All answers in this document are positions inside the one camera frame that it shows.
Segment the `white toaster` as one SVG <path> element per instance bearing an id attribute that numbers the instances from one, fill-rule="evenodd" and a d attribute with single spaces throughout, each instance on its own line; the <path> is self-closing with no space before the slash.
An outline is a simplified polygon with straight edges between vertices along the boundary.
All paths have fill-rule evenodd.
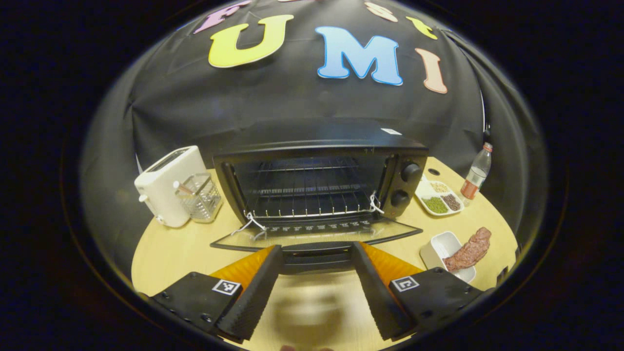
<path id="1" fill-rule="evenodd" d="M 173 183 L 184 182 L 194 174 L 206 171 L 200 149 L 187 146 L 171 151 L 152 164 L 134 180 L 139 202 L 146 204 L 162 225 L 178 228 L 190 218 L 175 195 Z"/>

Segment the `black electric oven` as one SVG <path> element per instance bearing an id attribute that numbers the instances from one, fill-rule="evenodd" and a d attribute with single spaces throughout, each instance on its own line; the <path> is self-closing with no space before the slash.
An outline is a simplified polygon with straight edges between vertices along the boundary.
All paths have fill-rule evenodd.
<path id="1" fill-rule="evenodd" d="M 214 248 L 282 248 L 285 273 L 345 270 L 356 242 L 420 234 L 410 205 L 428 148 L 374 120 L 259 122 L 213 157 L 241 228 Z"/>

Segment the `raw red meat piece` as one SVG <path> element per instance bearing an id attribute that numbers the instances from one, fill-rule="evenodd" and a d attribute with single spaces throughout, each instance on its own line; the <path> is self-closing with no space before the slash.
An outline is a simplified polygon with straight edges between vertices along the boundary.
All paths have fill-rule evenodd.
<path id="1" fill-rule="evenodd" d="M 452 273 L 473 267 L 488 253 L 491 237 L 489 229 L 479 228 L 456 253 L 443 259 L 446 269 Z"/>

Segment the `black backdrop cloth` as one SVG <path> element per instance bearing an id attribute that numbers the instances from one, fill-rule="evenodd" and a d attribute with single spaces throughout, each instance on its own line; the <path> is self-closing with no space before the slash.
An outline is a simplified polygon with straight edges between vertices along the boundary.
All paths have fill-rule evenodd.
<path id="1" fill-rule="evenodd" d="M 493 165 L 481 193 L 522 247 L 545 216 L 546 144 L 517 85 L 474 34 L 430 9 L 372 0 L 243 0 L 165 34 L 107 91 L 78 167 L 84 216 L 124 275 L 152 219 L 134 179 L 196 145 L 206 166 L 259 122 L 372 118 L 430 149 L 461 176 L 484 141 Z"/>

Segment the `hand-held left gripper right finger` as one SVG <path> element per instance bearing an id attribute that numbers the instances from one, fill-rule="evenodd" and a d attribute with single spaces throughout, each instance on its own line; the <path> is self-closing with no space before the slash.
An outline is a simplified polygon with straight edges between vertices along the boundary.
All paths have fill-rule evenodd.
<path id="1" fill-rule="evenodd" d="M 422 270 L 365 242 L 352 244 L 351 260 L 384 340 L 444 328 L 482 295 L 443 268 Z"/>

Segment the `white rectangular tray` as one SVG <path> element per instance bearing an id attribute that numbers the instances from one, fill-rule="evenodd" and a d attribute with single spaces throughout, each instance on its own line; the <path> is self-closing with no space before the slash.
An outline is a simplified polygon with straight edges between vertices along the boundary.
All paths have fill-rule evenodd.
<path id="1" fill-rule="evenodd" d="M 444 258 L 448 258 L 462 247 L 461 242 L 454 233 L 446 231 L 435 235 L 420 249 L 420 256 L 427 269 L 442 268 L 448 270 Z M 450 271 L 455 277 L 470 284 L 476 278 L 476 268 L 470 267 L 456 271 Z"/>

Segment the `clear plastic bottle red label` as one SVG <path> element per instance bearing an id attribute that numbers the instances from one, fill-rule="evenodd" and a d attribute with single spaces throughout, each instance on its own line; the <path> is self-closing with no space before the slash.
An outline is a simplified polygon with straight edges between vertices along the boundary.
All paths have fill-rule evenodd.
<path id="1" fill-rule="evenodd" d="M 492 166 L 492 151 L 492 144 L 484 142 L 482 150 L 471 164 L 468 175 L 460 189 L 460 198 L 464 206 L 470 205 L 485 182 Z"/>

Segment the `white divided dish with beans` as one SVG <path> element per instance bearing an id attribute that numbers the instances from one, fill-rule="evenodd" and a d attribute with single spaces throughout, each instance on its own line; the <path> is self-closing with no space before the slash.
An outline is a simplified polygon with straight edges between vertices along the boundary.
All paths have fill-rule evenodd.
<path id="1" fill-rule="evenodd" d="M 424 210 L 435 217 L 461 213 L 465 209 L 459 196 L 441 181 L 422 180 L 415 190 L 415 197 Z"/>

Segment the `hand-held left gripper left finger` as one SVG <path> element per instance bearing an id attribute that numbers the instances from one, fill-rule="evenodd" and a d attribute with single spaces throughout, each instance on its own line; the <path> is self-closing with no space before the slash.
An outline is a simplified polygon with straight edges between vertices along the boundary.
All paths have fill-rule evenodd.
<path id="1" fill-rule="evenodd" d="M 188 273 L 151 300 L 207 334 L 241 343 L 254 333 L 283 265 L 281 245 L 271 245 L 214 273 Z"/>

